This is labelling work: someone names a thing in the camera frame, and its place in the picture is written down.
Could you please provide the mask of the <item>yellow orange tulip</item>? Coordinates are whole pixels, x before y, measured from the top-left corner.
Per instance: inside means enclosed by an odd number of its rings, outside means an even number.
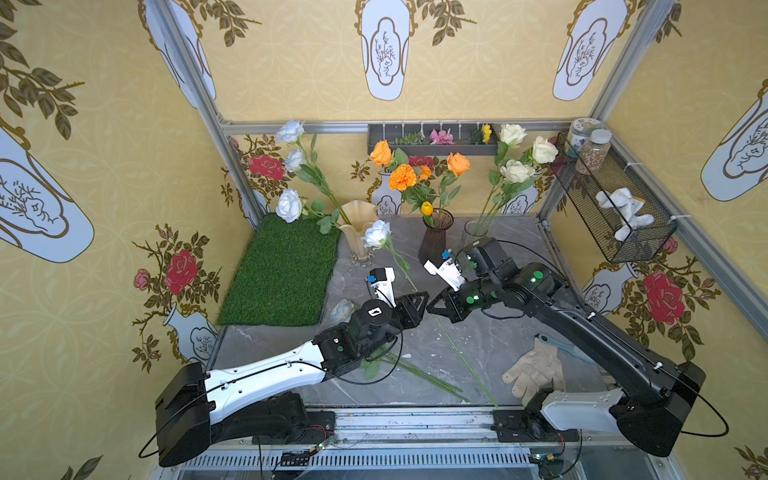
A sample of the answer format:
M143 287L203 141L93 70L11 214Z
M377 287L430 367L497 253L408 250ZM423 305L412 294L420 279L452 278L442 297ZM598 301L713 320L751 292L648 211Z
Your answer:
M436 221L434 218L434 207L429 201L425 201L422 203L420 207L420 212L422 214L423 221L425 224L430 228L436 227Z

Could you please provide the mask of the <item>white rose stem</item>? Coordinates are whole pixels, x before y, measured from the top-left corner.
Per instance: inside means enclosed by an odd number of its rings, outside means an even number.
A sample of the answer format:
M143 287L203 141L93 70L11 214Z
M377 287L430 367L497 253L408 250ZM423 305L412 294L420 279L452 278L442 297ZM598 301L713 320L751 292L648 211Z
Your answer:
M526 138L526 130L519 124L503 124L498 138L494 167L488 174L491 190L478 217L489 229L504 207L533 185L536 176L553 163L559 153L555 144L538 136L528 149L515 157L514 150Z

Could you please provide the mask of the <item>orange rose stem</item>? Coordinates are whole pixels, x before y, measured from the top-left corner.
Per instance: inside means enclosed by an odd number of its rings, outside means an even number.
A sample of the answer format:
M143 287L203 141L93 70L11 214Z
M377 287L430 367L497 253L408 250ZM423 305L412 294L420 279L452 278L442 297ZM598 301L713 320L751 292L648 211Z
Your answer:
M447 158L448 172L441 181L441 206L447 207L458 195L461 186L459 178L470 169L469 160L460 153L451 153Z

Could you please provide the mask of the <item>orange rose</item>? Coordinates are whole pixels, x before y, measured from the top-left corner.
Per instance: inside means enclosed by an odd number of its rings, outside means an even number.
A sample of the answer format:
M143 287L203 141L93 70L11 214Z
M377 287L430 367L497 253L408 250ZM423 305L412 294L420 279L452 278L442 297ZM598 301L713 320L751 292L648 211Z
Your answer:
M369 159L377 166L388 166L392 160L392 150L389 143L386 140L377 142L369 155Z
M419 166L418 167L418 180L419 181L427 181L432 176L432 170L427 166Z

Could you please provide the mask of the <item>orange marigold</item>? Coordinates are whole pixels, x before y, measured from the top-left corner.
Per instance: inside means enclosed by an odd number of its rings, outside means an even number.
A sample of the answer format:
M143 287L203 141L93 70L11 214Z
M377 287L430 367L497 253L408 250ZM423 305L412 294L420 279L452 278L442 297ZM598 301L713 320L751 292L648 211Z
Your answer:
M404 192L415 186L417 182L418 175L413 167L408 164L401 164L391 173L388 185L392 190Z

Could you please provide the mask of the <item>pale blue rose top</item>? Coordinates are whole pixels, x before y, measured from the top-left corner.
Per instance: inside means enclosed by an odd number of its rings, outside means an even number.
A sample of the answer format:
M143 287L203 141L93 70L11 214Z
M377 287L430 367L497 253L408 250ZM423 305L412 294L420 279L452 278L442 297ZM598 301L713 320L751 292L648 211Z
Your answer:
M284 166L289 173L294 173L301 181L314 185L322 195L336 203L336 198L321 169L312 159L307 159L303 150L292 150L286 157Z

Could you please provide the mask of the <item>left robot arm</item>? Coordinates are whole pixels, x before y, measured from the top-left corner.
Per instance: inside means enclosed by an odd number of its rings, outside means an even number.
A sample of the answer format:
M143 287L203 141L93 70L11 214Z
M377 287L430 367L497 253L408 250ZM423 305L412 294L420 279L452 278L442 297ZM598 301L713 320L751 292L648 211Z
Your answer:
M154 439L162 467L243 436L290 434L306 423L295 389L340 379L405 330L419 326L429 295L370 299L341 322L281 355L239 367L184 366L155 401Z

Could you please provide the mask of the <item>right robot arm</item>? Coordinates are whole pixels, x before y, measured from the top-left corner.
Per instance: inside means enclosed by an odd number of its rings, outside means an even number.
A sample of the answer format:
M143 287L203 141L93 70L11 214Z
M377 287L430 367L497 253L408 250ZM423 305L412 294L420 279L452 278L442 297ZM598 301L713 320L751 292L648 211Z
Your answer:
M503 303L553 328L617 382L610 391L568 393L543 388L525 406L522 427L540 439L568 430L620 433L640 450L667 457L706 379L692 362L661 356L579 301L566 280L540 262L516 265L500 242L483 237L461 255L474 270L466 280L449 251L425 261L447 284L427 306L431 314L464 321L471 312Z

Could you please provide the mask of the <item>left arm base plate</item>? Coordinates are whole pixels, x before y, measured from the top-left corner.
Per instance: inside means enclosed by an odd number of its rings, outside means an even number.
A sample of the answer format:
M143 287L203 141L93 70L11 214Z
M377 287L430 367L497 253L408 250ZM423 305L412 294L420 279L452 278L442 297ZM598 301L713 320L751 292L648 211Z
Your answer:
M336 414L331 410L309 411L307 419L297 424L287 437L287 445L316 445L335 432Z

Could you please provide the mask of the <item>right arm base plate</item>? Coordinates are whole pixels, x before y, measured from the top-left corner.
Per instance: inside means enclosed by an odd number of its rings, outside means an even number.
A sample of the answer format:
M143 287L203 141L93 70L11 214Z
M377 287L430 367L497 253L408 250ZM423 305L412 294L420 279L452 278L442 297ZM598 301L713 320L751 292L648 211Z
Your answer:
M501 443L562 443L578 442L580 439L578 430L556 430L541 414L520 409L494 410L491 430Z

